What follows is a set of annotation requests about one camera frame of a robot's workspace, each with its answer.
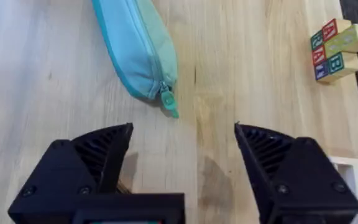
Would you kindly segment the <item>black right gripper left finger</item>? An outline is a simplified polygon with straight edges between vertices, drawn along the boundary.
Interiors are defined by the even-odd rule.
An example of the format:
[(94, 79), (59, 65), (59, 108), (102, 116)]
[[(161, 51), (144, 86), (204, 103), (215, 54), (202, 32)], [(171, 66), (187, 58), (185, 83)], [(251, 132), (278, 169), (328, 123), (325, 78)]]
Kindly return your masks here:
[(71, 223), (79, 199), (129, 194), (119, 174), (133, 129), (126, 123), (54, 140), (11, 203), (9, 217), (14, 223)]

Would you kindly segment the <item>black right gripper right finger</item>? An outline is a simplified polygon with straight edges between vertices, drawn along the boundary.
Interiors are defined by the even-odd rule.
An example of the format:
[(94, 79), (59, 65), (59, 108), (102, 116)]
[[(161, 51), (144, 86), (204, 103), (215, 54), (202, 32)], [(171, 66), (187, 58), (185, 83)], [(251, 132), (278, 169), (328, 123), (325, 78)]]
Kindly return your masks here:
[(235, 123), (259, 222), (352, 223), (358, 199), (317, 141)]

